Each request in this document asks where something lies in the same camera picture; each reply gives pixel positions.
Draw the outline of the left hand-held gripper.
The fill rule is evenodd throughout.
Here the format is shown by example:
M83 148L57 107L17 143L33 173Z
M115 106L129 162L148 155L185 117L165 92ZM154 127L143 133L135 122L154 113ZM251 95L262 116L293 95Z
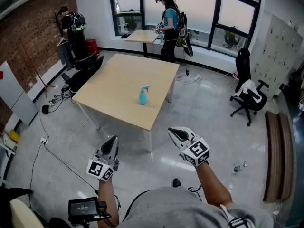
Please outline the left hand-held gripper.
M114 172L118 170L118 136L113 135L101 147L101 152L96 152L89 159L86 173L98 178L100 181L108 181Z

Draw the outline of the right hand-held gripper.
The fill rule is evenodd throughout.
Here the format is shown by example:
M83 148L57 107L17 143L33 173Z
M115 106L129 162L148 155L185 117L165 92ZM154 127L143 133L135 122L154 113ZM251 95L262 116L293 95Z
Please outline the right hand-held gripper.
M178 149L183 149L186 146L180 152L180 157L193 166L198 167L209 158L210 147L203 138L195 135L190 128L170 127L168 128L168 135Z

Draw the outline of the person's left forearm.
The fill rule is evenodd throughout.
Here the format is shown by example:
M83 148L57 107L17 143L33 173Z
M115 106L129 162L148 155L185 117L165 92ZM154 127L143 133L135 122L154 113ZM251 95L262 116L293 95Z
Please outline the person's left forearm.
M114 188L112 177L107 182L99 181L99 201L105 201L107 204L107 213L111 215L109 221L115 225L119 225L119 213L114 196Z

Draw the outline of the person's right forearm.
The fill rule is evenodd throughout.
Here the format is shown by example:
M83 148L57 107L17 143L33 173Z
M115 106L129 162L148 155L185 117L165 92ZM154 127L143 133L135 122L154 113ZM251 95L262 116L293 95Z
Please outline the person's right forearm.
M233 203L230 192L216 177L207 161L195 169L208 204L227 207Z

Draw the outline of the white table leg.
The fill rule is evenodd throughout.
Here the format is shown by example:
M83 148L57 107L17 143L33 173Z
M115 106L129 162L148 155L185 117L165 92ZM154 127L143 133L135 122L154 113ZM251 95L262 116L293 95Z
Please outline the white table leg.
M87 106L85 106L82 103L77 102L77 105L79 106L79 108L82 110L82 112L85 114L85 116L88 118L88 120L94 125L95 129L99 130L100 129L100 125L97 122L97 120L95 118L92 117L92 113L89 108Z
M144 130L144 138L146 141L146 149L148 152L152 152L152 134L151 131Z
M174 85L175 85L175 79L172 81L171 86L167 93L167 101L171 104L172 103L172 97L173 97L173 91L174 91Z

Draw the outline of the black monitor screen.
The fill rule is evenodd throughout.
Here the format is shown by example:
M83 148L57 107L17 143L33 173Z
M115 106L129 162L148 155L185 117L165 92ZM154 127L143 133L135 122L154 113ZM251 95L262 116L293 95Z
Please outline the black monitor screen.
M68 221L72 225L82 225L100 218L97 197L73 199L68 202Z

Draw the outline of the person's grey shirt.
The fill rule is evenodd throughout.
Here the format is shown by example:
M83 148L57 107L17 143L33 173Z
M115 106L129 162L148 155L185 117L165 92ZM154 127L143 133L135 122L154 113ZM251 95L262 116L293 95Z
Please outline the person's grey shirt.
M266 211L232 203L216 207L201 202L184 187L162 187L140 194L117 228L273 228Z

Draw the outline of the white garment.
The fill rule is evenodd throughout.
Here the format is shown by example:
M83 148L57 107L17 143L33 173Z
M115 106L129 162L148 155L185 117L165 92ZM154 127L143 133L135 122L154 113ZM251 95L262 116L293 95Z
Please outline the white garment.
M255 83L250 79L244 82L240 89L233 96L240 97L241 94L248 96L256 103L260 103L262 100L262 96L258 93Z

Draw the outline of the yellow box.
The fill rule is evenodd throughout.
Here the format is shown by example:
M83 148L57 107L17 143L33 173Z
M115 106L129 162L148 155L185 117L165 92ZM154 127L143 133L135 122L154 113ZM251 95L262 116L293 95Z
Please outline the yellow box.
M18 143L20 141L20 136L13 130L11 129L9 132L9 138Z

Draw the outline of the wooden bench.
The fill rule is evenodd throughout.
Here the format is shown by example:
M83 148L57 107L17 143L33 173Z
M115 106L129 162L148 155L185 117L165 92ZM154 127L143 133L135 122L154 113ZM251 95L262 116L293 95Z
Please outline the wooden bench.
M294 153L287 115L265 113L268 139L268 167L263 201L290 198L293 184Z

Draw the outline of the wooden tripod stand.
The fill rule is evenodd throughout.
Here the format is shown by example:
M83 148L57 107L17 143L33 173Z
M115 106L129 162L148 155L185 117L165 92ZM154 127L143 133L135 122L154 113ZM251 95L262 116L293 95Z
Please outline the wooden tripod stand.
M24 50L24 53L25 53L25 55L26 55L26 58L27 58L28 61L29 61L29 64L30 64L31 68L34 70L34 72L36 73L36 75L38 76L38 78L40 79L40 81L42 82L42 84L43 84L43 86L44 86L44 90L45 90L45 97L47 97L47 90L48 90L49 88L56 88L56 86L55 86L55 85L47 85L47 84L43 81L42 77L40 76L40 74L38 73L38 71L37 71L37 70L35 69L35 67L33 66L32 61L31 61L31 59L30 59L29 56L28 56L28 53L27 53L27 51L26 51L26 49L25 49L25 47L24 47L24 44L23 44L21 38L19 38L19 41L20 41L20 44L21 44L21 46L22 46L22 48L23 48L23 50Z

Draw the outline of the grey hanging garment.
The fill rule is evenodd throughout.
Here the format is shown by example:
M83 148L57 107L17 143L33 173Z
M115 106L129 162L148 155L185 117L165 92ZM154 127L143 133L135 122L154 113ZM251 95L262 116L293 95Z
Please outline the grey hanging garment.
M71 70L74 66L74 58L71 46L67 39L62 38L57 45L59 59L62 64L66 64L67 71Z

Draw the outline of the red box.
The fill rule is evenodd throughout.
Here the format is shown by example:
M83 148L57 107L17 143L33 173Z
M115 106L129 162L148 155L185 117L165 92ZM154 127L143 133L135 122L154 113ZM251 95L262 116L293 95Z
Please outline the red box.
M95 39L87 39L85 41L86 50L89 54L96 53L99 56L99 49Z

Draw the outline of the grey panel board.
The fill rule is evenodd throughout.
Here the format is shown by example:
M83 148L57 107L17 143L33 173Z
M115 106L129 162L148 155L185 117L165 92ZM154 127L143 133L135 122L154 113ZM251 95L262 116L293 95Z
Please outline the grey panel board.
M38 113L38 107L23 90L7 61L0 66L0 97L26 125L30 125Z

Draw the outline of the cream seat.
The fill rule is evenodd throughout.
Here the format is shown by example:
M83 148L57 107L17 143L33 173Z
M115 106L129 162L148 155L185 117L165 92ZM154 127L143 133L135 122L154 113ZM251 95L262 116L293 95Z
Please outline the cream seat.
M10 201L13 228L43 228L33 211L22 201L13 199Z

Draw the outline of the grey locker cabinet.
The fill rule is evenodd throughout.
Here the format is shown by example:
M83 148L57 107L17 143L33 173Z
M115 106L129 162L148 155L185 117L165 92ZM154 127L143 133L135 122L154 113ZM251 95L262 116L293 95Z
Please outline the grey locker cabinet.
M303 37L291 26L271 13L262 17L255 44L250 53L251 80L259 85L262 80L261 92L271 101L288 76Z

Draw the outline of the black coat rack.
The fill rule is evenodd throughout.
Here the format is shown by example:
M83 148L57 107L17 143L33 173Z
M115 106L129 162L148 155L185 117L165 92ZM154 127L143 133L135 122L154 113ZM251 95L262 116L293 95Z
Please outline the black coat rack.
M54 12L54 15L51 18L54 20L53 21L54 24L56 24L57 28L59 29L59 34L60 34L61 39L60 39L60 42L59 42L58 46L60 46L60 45L62 45L64 43L66 43L67 40L64 38L64 32L63 32L63 30L61 28L61 24L60 24L60 22L58 20L58 14L57 14L57 12Z

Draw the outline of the black framed window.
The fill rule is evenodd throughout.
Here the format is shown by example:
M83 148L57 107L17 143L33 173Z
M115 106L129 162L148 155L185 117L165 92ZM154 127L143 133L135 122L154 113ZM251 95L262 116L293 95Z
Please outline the black framed window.
M145 28L143 0L110 0L114 32L126 38Z
M261 0L216 0L207 49L236 57L249 48Z

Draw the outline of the small wooden pedestal table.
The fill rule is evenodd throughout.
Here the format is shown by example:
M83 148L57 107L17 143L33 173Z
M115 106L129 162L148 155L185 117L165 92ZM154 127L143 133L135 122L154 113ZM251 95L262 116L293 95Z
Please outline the small wooden pedestal table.
M125 41L126 42L138 42L142 43L144 57L148 57L147 44L153 44L160 34L155 33L152 30L136 30L131 35L129 35Z

